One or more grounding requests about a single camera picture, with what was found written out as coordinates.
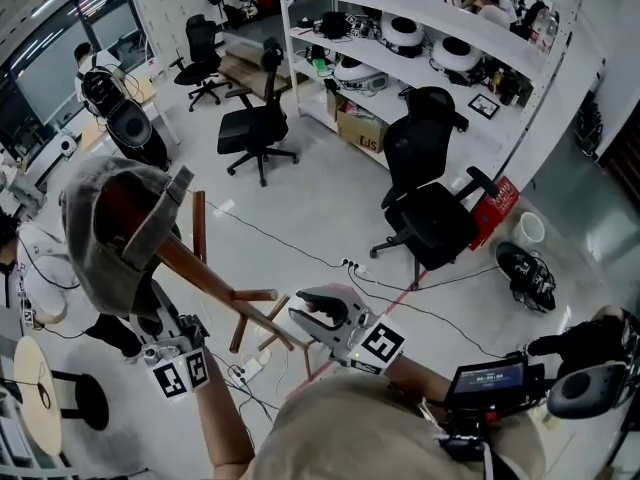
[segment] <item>bottle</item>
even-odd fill
[[[556,39],[556,35],[558,34],[558,21],[555,16],[549,15],[549,24],[547,25],[546,30],[540,34],[540,38],[538,39],[538,48],[543,53],[548,54],[551,52],[551,48],[553,47],[553,42]]]
[[[493,78],[491,79],[491,82],[489,82],[489,90],[493,94],[498,94],[498,87],[500,87],[500,83],[502,82],[503,78],[504,78],[504,69],[500,68],[493,75]]]
[[[536,16],[533,25],[531,25],[531,34],[529,35],[529,42],[531,44],[538,44],[540,40],[540,34],[546,32],[549,26],[549,9],[546,7],[544,9],[540,9],[538,15]]]

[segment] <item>white shirt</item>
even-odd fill
[[[60,242],[51,238],[33,222],[22,223],[18,228],[18,236],[22,242],[18,242],[17,263],[18,267],[22,267],[22,271],[26,272],[24,288],[34,311],[57,316],[66,308],[65,321],[79,331],[85,331],[94,325],[100,313],[93,307],[82,287],[63,290],[49,283],[38,272],[39,270],[47,279],[61,286],[75,286],[78,284],[78,278],[71,263],[60,257],[40,256],[35,260],[35,266],[38,267],[36,270],[24,247],[34,244],[59,247]]]
[[[496,25],[500,25],[507,30],[509,30],[509,26],[511,25],[509,13],[495,5],[485,5],[480,9],[478,16],[482,16],[486,20],[493,21]]]
[[[500,0],[499,7],[509,15],[509,24],[518,19],[518,16],[516,16],[516,10],[511,4],[511,0]]]
[[[91,57],[92,55],[88,56],[84,61],[82,61],[82,64],[80,64],[80,67],[78,68],[78,71],[83,75],[91,69]],[[111,55],[107,50],[102,50],[96,55],[96,66],[102,66],[112,73],[116,70],[116,68],[120,66],[120,64],[121,62],[113,55]],[[84,101],[84,96],[82,96],[82,82],[78,79],[78,77],[74,78],[76,84],[76,96],[78,97],[78,101],[82,103]]]

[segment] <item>floor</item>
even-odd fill
[[[211,203],[308,254],[332,264],[349,257],[363,262],[371,279],[398,287],[409,285],[413,264],[406,250],[386,251],[377,260],[368,257],[369,248],[390,234],[380,209],[381,199],[390,186],[389,174],[383,167],[315,120],[295,116],[288,92],[283,97],[283,107],[290,116],[290,132],[281,147],[298,152],[300,163],[270,159],[266,188],[260,187],[257,165],[252,163],[239,168],[231,177],[226,167],[235,155],[223,157],[216,153],[216,132],[224,113],[240,108],[241,102],[223,100],[221,106],[215,106],[205,99],[195,112],[189,113],[187,90],[169,82],[159,90],[159,104],[166,109],[182,138],[182,144],[173,148],[173,171],[183,164],[192,170],[193,189],[205,190]],[[68,164],[61,163],[51,176],[50,203],[38,217],[51,230],[58,228],[60,218],[59,208],[53,202],[80,161],[80,155],[74,156]],[[523,200],[518,212],[528,204]],[[211,207],[210,210],[209,264],[234,287],[276,288],[280,294],[292,294],[301,287],[350,283],[345,269],[329,268]],[[540,335],[556,333],[567,325],[589,319],[611,300],[603,279],[584,261],[579,250],[564,240],[546,219],[545,222],[547,238],[540,250],[558,280],[558,307],[550,314],[533,314],[515,302],[507,281],[495,270],[408,295],[401,289],[360,284],[366,284],[364,288],[370,294],[390,301],[401,297],[404,303],[446,317],[488,352],[505,354]],[[181,208],[178,224],[191,245],[190,196]],[[507,236],[511,225],[506,223],[492,243],[475,252],[465,251],[455,264],[428,273],[422,286],[493,266],[492,247]],[[260,357],[256,352],[260,339],[253,326],[247,329],[240,354],[233,356],[227,349],[236,316],[163,267],[156,278],[179,311],[200,316],[211,332],[208,346],[214,353],[237,364],[252,356]],[[364,300],[376,312],[390,305],[368,296]],[[270,305],[260,307],[267,312]],[[440,320],[401,305],[394,305],[391,316],[408,334],[406,354],[443,375],[452,376],[459,365],[489,360]],[[76,333],[78,329],[71,320],[57,326],[57,330],[66,335]],[[167,404],[142,364],[125,364],[117,351],[102,342],[84,336],[63,340],[42,332],[36,338],[53,368],[90,372],[100,381],[109,399],[111,422],[106,431],[96,433],[83,423],[69,420],[64,423],[64,450],[82,478],[116,476],[143,468],[151,472],[136,478],[211,478],[192,398]],[[286,357],[280,344],[272,345],[270,352],[268,360],[261,358],[264,369],[250,382],[250,387],[257,397],[280,406],[304,382],[304,363],[300,352]],[[325,350],[312,347],[312,368],[323,365],[326,358]],[[549,367],[552,374],[557,364],[550,362]],[[323,375],[335,373],[334,368],[327,368]],[[242,395],[235,398],[238,403],[244,401]],[[244,406],[242,415],[259,447],[270,430],[269,421],[253,402]],[[547,478],[593,478],[607,456],[622,411],[590,421],[554,421],[549,428],[541,423],[543,415],[541,410],[535,418],[544,434]]]
[[[611,287],[612,302],[640,316],[640,212],[568,130],[524,191]]]

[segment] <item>beige shirt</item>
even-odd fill
[[[480,463],[453,461],[422,418],[382,379],[344,375],[287,402],[242,480],[481,480]],[[525,414],[497,427],[493,449],[519,477],[545,472],[542,442]]]

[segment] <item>black office chair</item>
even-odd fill
[[[205,94],[213,96],[216,105],[220,105],[220,98],[213,90],[223,85],[229,89],[232,87],[229,82],[216,83],[208,80],[218,72],[222,62],[216,53],[216,32],[218,32],[218,26],[213,21],[206,21],[203,14],[191,16],[187,20],[187,40],[192,64],[185,67],[184,57],[179,57],[169,64],[170,68],[174,66],[180,68],[180,73],[174,80],[176,84],[198,86],[198,89],[189,93],[189,99],[193,100],[189,105],[189,112],[193,112],[194,105]]]
[[[283,57],[282,48],[275,38],[267,39],[264,43],[264,53],[261,59],[262,69],[268,73],[265,88],[266,105],[254,107],[251,104],[247,98],[251,89],[240,88],[229,91],[225,94],[225,98],[239,96],[247,108],[226,114],[222,118],[218,133],[219,154],[247,152],[242,158],[233,162],[227,168],[227,172],[233,176],[236,167],[256,158],[260,170],[260,185],[263,187],[267,185],[267,180],[264,177],[264,162],[268,161],[269,155],[288,156],[293,158],[294,164],[298,163],[298,155],[295,153],[269,147],[284,139],[289,131],[287,116],[280,108],[280,93],[274,90],[276,69]]]
[[[451,131],[464,118],[456,114],[451,95],[439,87],[413,91],[407,106],[409,114],[388,128],[383,141],[393,187],[382,208],[396,235],[371,249],[370,256],[406,245],[414,256],[411,289],[417,290],[420,264],[435,270],[451,263],[476,237],[478,227],[462,201],[478,188],[497,197],[498,188],[477,167],[467,169],[473,179],[456,195],[430,183],[444,173]]]

